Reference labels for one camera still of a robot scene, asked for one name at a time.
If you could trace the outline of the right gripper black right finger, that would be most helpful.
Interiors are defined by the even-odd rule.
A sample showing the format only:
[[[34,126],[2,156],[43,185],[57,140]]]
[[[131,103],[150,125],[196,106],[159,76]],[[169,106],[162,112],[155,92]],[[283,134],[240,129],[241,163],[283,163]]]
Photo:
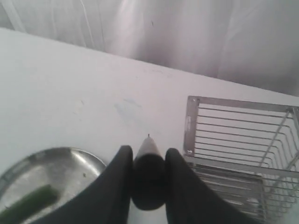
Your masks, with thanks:
[[[225,202],[188,167],[175,148],[167,150],[166,215],[170,224],[257,224]]]

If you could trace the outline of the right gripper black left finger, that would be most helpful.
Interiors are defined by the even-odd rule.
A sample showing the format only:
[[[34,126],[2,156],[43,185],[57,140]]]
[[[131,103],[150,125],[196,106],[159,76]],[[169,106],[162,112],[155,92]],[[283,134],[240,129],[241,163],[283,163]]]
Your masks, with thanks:
[[[36,224],[125,224],[130,207],[133,151],[121,146],[104,172],[85,190]]]

